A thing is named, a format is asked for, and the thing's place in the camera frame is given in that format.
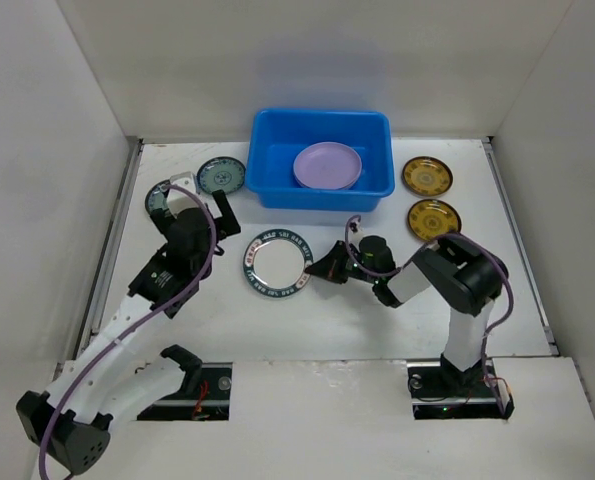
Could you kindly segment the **white plate dark lettered rim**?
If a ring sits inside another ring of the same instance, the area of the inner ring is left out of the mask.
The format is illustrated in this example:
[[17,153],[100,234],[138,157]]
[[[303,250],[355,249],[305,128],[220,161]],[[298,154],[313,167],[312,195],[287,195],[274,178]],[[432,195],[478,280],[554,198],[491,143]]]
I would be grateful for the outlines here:
[[308,242],[298,233],[274,228],[257,234],[243,254],[242,270],[248,285],[270,299],[298,294],[310,280],[306,269],[314,257]]

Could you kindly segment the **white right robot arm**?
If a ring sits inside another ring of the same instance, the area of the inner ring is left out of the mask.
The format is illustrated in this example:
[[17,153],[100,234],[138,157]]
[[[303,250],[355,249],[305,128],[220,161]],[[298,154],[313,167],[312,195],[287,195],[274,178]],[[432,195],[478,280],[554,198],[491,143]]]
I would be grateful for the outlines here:
[[398,308],[428,289],[436,291],[450,307],[448,340],[440,356],[443,388],[462,395],[477,383],[494,385],[486,360],[493,326],[489,317],[501,292],[510,290],[508,270],[465,235],[441,234],[401,267],[380,236],[366,236],[358,245],[338,241],[304,272],[334,284],[350,279],[369,283],[377,300],[389,308]]

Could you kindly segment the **purple plate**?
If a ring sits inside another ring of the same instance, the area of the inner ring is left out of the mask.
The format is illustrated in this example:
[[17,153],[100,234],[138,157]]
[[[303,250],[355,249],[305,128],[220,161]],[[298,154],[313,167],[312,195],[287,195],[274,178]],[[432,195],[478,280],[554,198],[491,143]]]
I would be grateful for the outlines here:
[[363,163],[351,147],[337,142],[320,142],[306,147],[293,162],[293,175],[305,188],[343,190],[359,179]]

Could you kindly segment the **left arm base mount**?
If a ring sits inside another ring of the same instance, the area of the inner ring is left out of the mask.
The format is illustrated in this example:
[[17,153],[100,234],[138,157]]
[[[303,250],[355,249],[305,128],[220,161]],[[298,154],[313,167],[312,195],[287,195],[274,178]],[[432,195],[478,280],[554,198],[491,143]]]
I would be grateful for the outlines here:
[[138,421],[227,421],[230,415],[233,365],[204,363],[179,345],[160,356],[181,366],[184,378],[177,391],[157,400],[138,416]]

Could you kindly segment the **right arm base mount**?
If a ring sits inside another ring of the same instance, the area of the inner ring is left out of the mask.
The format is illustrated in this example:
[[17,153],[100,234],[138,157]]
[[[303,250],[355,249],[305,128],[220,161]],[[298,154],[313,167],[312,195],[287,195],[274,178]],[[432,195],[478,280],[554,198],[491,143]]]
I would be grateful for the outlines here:
[[415,420],[509,420],[515,402],[492,360],[462,372],[444,358],[407,364],[407,387]]

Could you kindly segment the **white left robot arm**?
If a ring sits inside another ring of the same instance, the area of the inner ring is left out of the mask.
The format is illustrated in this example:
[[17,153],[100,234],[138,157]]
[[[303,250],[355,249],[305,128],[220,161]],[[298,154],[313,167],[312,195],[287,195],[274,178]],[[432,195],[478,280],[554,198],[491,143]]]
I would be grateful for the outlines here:
[[170,191],[187,197],[191,205],[175,214],[165,244],[131,282],[108,324],[43,392],[28,391],[17,402],[24,431],[39,448],[42,479],[48,476],[50,460],[70,478],[87,472],[107,449],[114,429],[156,401],[175,393],[206,392],[202,360],[179,345],[163,349],[129,378],[121,377],[210,276],[214,256],[223,253],[219,241],[241,231],[223,191],[212,194],[218,218],[188,190],[172,186]]

